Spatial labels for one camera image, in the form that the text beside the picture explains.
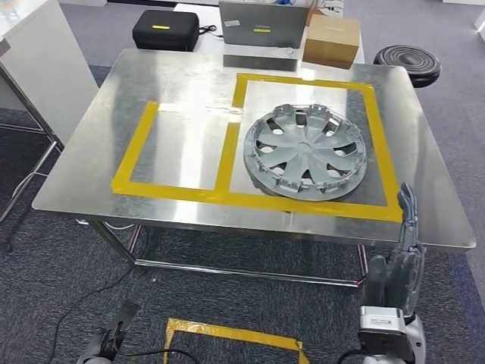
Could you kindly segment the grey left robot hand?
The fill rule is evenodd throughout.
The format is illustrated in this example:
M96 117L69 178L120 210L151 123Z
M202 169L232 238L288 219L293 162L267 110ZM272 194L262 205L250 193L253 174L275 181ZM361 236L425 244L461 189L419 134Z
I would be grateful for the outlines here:
M108 342L108 338L109 336L110 330L106 328L102 328L99 332L94 334L84 352L76 361L76 364L113 363L114 356L112 355L112 352L109 349L104 349L104 345Z

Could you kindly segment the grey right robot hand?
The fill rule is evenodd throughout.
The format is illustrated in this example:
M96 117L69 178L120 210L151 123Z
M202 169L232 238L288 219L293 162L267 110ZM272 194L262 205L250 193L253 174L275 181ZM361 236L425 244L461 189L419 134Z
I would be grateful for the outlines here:
M398 308L410 317L420 292L425 248L418 239L418 200L410 185L402 183L397 199L402 210L398 246L389 256L376 255L368 262L361 304Z

